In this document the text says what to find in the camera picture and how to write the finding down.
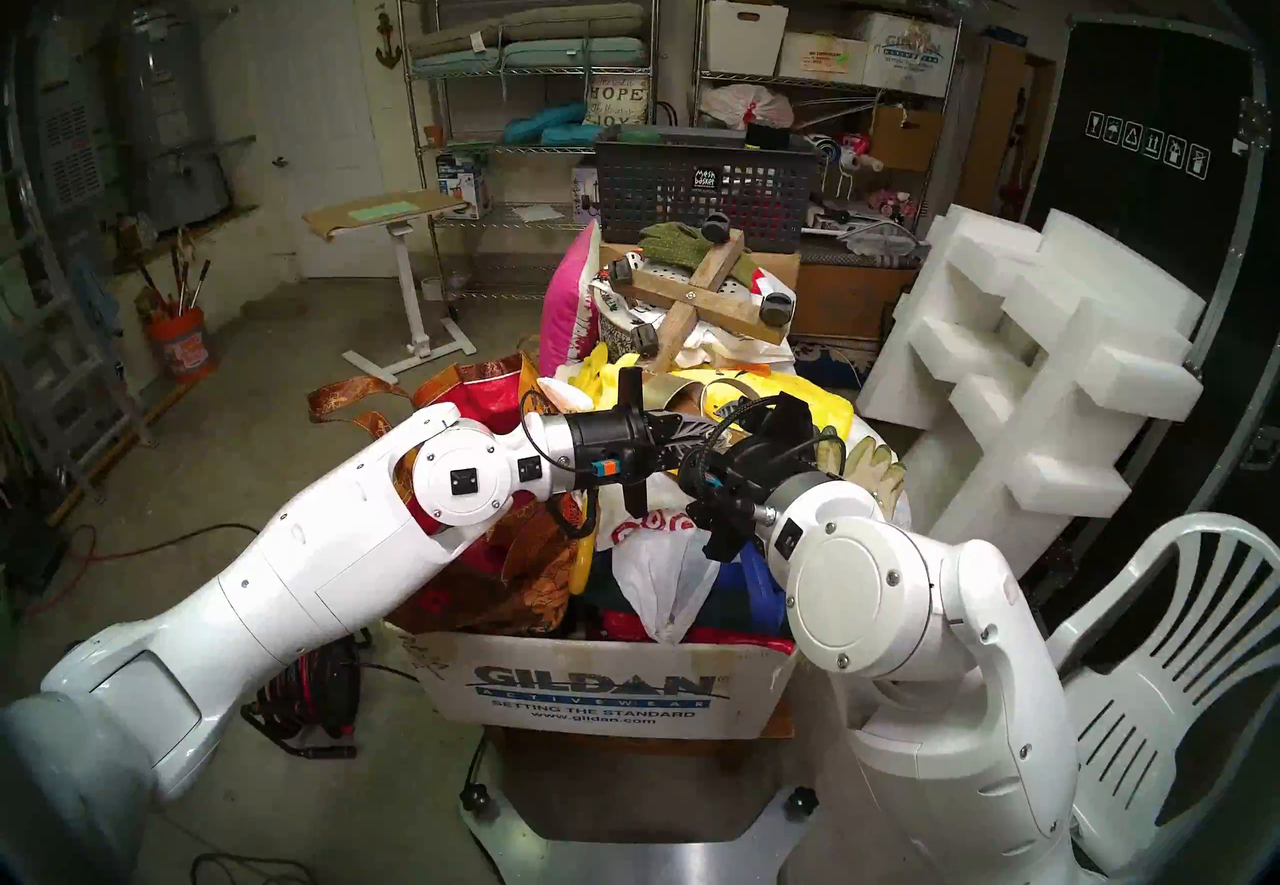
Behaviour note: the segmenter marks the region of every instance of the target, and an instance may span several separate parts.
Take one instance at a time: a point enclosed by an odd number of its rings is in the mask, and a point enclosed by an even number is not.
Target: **white storage box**
[[[865,67],[865,41],[794,31],[782,36],[778,74],[783,78],[813,78],[856,86],[863,81]]]
[[[445,720],[681,740],[760,735],[797,654],[748,644],[636,644],[394,634]]]
[[[786,6],[728,0],[708,3],[707,70],[772,76],[786,26]]]
[[[946,95],[956,46],[955,27],[864,13],[854,20],[852,33],[867,42],[863,85],[922,96]]]

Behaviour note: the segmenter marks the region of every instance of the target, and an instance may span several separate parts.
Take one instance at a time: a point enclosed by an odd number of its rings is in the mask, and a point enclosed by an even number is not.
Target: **folded cushion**
[[[535,41],[545,37],[623,36],[639,33],[644,19],[645,10],[639,3],[539,6],[445,27],[443,31],[411,41],[408,51],[413,58],[429,58],[449,51],[470,50],[472,33],[479,33],[486,47],[497,47],[507,41]]]
[[[447,72],[492,72],[498,67],[499,53],[497,47],[485,47],[483,51],[449,51],[448,54],[435,54],[428,58],[413,59],[413,73],[419,76],[440,76]]]
[[[502,49],[503,68],[564,68],[623,65],[640,68],[648,59],[644,41],[635,37],[557,37],[517,41]]]

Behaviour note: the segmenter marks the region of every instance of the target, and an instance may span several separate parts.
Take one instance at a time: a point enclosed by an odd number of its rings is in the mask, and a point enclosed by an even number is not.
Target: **gildan box on shelf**
[[[956,47],[955,27],[888,13],[863,13],[854,19],[851,33],[867,42],[864,86],[922,96],[946,95]]]

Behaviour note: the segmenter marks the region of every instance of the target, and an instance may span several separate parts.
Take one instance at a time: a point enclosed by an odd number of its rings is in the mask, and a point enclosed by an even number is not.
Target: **shelving unit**
[[[460,6],[488,6],[492,4],[508,3],[520,4],[529,3],[530,5],[563,5],[571,3],[581,3],[586,0],[397,0],[397,12],[399,15],[399,27],[403,29],[406,24],[406,4],[416,5],[421,8],[421,27],[425,32],[434,32],[442,27],[451,26],[451,20],[442,18],[442,10],[448,12],[451,8]],[[406,55],[403,61],[404,68],[404,91],[408,97],[408,115],[410,115],[410,129],[412,131],[413,138],[413,151],[417,159],[419,177],[421,179],[422,187],[430,184],[430,175],[428,172],[426,160],[434,159],[440,154],[447,154],[451,147],[429,147],[422,143],[422,136],[419,131],[419,115],[416,96],[413,90],[415,81],[425,81],[431,85],[434,100],[435,100],[435,123],[439,123],[444,131],[447,141],[454,142],[454,150],[483,150],[492,155],[506,155],[506,156],[552,156],[552,158],[581,158],[582,155],[591,154],[593,149],[590,146],[576,146],[576,147],[550,147],[543,145],[504,145],[502,143],[500,132],[490,133],[488,136],[476,134],[456,134],[453,129],[453,117],[449,109],[449,82],[454,79],[484,79],[484,78],[497,78],[502,79],[504,77],[559,77],[559,76],[579,76],[582,78],[582,100],[588,100],[588,93],[590,90],[591,79],[596,76],[643,76],[649,79],[649,105],[646,119],[653,123],[654,109],[657,102],[657,67],[658,67],[658,28],[660,23],[659,17],[659,0],[649,0],[649,60],[648,64],[643,67],[617,67],[617,65],[577,65],[577,67],[556,67],[556,68],[503,68],[485,72],[448,72],[439,76],[419,76],[412,69],[412,60],[408,55],[408,41],[411,40],[406,35]],[[521,220],[515,210],[522,205],[534,204],[521,204],[521,202],[499,202],[494,204],[490,213],[479,220],[451,220],[440,218],[430,218],[428,220],[428,229],[431,237],[431,250],[435,252],[435,259],[439,263],[440,286],[443,289],[443,296],[448,304],[449,314],[457,319],[457,311],[453,306],[453,300],[456,298],[541,298],[547,292],[547,282],[550,279],[549,268],[543,268],[540,265],[493,265],[485,264],[483,268],[477,268],[474,272],[472,279],[468,282],[467,287],[461,292],[451,292],[448,277],[454,274],[454,268],[458,261],[467,260],[466,256],[445,256],[440,254],[440,246],[436,236],[436,228],[470,228],[470,229],[489,229],[489,228],[512,228],[512,229],[526,229],[526,231],[543,231],[550,233],[576,233],[581,229],[573,223],[573,210],[572,206],[564,202],[552,202],[550,205],[562,214],[562,219],[558,220],[539,220],[534,223],[525,223]],[[547,205],[545,201],[538,202],[536,205]]]
[[[850,96],[851,99],[876,99],[879,96],[882,101],[888,102],[901,102],[910,101],[916,104],[919,108],[937,109],[938,113],[945,118],[947,111],[947,104],[951,97],[951,83],[955,76],[955,58],[959,49],[960,31],[963,24],[956,22],[956,46],[951,50],[951,64],[947,69],[947,87],[946,92],[941,99],[933,96],[923,96],[915,92],[906,92],[900,90],[881,90],[874,86],[863,85],[850,85],[845,82],[820,82],[808,78],[787,78],[783,76],[746,76],[736,74],[731,72],[713,72],[705,68],[705,40],[707,40],[707,4],[710,0],[698,0],[698,23],[695,26],[694,33],[694,81],[692,81],[692,123],[696,123],[699,115],[699,109],[701,106],[701,93],[703,83],[710,82],[716,85],[726,85],[730,82],[750,82],[754,85],[768,86],[777,90],[805,90],[815,96],[820,95],[833,95],[833,96]],[[878,5],[876,1],[849,1],[849,0],[801,0],[804,4],[810,5],[823,5],[823,6],[844,6],[847,10],[876,10],[879,13],[890,13],[900,17],[909,18],[925,18],[937,22],[937,13],[931,10],[928,6],[922,6],[919,4],[913,4],[911,1],[893,3],[887,5]],[[812,128],[815,133],[836,133],[837,128],[833,126],[836,120],[832,120],[832,126],[823,129],[819,126]],[[915,229],[919,223],[922,214],[925,213],[925,200],[929,190],[929,182],[933,178],[933,165],[937,158],[937,143],[934,143],[933,151],[929,155],[928,166],[923,173],[910,173],[919,174],[919,191],[914,193],[915,199],[915,215],[910,219],[910,225]],[[902,174],[908,174],[906,169],[891,169]]]

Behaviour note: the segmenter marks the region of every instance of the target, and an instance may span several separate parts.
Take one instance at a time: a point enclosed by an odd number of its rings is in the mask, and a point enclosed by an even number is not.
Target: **water heater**
[[[122,58],[129,141],[147,213],[160,231],[230,205],[200,61],[200,28],[179,0],[133,10]]]

